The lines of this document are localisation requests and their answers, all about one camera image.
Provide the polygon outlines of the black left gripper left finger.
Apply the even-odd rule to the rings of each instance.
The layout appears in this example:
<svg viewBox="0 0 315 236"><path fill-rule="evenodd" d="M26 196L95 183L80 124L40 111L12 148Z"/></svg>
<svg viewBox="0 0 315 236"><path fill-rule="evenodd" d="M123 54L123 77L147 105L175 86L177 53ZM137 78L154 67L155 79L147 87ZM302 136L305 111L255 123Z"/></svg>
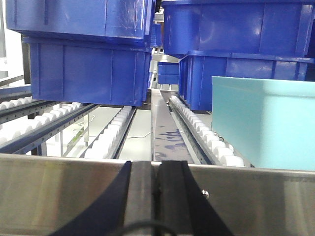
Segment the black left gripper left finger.
<svg viewBox="0 0 315 236"><path fill-rule="evenodd" d="M82 213L51 233L53 236L106 236L121 223L126 207L131 162L126 162L115 179Z"/></svg>

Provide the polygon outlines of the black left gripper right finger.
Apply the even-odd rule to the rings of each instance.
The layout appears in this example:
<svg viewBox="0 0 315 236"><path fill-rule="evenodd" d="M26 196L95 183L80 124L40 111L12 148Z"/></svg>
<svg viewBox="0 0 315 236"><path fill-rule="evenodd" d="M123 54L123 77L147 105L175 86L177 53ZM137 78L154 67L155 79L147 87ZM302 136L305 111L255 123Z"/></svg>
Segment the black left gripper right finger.
<svg viewBox="0 0 315 236"><path fill-rule="evenodd" d="M162 161L157 173L158 219L179 236L231 236L194 179L187 161Z"/></svg>

